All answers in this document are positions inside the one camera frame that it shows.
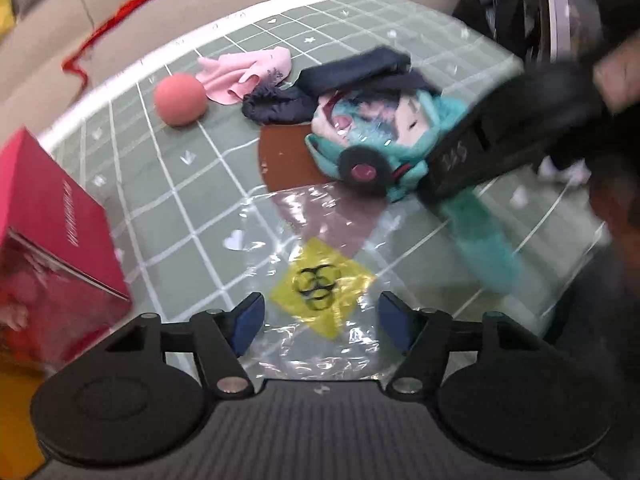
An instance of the pink ball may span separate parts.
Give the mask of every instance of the pink ball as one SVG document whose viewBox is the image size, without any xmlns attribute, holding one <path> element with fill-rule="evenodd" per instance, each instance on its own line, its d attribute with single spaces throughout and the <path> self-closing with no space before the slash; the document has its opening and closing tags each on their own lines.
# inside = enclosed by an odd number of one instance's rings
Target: pink ball
<svg viewBox="0 0 640 480">
<path fill-rule="evenodd" d="M 193 123 L 207 111 L 207 91 L 194 76 L 174 74 L 158 83 L 156 113 L 169 126 Z"/>
</svg>

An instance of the yellow diamond sticker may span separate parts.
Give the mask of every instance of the yellow diamond sticker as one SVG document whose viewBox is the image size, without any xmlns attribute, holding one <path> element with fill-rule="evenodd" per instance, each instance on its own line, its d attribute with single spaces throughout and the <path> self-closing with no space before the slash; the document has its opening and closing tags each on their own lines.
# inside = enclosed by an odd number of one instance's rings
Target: yellow diamond sticker
<svg viewBox="0 0 640 480">
<path fill-rule="evenodd" d="M 327 339 L 334 339 L 375 276 L 318 238 L 292 261 L 271 299 Z"/>
</svg>

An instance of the yellow pillow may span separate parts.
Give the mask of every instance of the yellow pillow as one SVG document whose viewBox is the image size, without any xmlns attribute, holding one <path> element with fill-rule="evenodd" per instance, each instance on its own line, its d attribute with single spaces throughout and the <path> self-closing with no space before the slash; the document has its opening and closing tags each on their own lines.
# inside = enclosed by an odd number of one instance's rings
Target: yellow pillow
<svg viewBox="0 0 640 480">
<path fill-rule="evenodd" d="M 0 38 L 14 28 L 14 25 L 15 18 L 11 0 L 0 0 Z"/>
</svg>

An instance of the pink fabric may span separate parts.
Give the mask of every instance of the pink fabric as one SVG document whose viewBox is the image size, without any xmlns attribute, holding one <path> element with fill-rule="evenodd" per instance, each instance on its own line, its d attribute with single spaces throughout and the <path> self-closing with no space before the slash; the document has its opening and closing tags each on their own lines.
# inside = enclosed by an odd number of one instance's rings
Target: pink fabric
<svg viewBox="0 0 640 480">
<path fill-rule="evenodd" d="M 281 46 L 223 54 L 217 60 L 201 57 L 198 62 L 202 72 L 196 74 L 196 79 L 204 86 L 207 97 L 221 105 L 239 103 L 259 82 L 280 82 L 291 71 L 291 54 Z"/>
</svg>

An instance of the red strap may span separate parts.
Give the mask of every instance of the red strap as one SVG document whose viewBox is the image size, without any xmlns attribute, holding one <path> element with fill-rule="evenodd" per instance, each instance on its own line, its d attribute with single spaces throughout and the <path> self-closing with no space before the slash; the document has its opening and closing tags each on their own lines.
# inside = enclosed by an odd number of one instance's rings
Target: red strap
<svg viewBox="0 0 640 480">
<path fill-rule="evenodd" d="M 89 76 L 87 73 L 78 66 L 78 60 L 84 54 L 84 51 L 89 47 L 93 46 L 96 41 L 113 27 L 118 25 L 122 20 L 124 20 L 127 16 L 129 16 L 134 10 L 148 2 L 149 0 L 129 0 L 123 6 L 121 6 L 117 12 L 111 16 L 106 22 L 104 22 L 100 27 L 98 27 L 94 32 L 89 36 L 89 38 L 82 44 L 82 46 L 74 53 L 72 56 L 66 58 L 62 62 L 62 72 L 71 72 L 76 74 L 77 76 L 82 78 L 82 86 L 80 87 L 78 94 L 74 98 L 74 101 L 78 99 L 82 92 L 86 89 L 89 84 Z"/>
</svg>

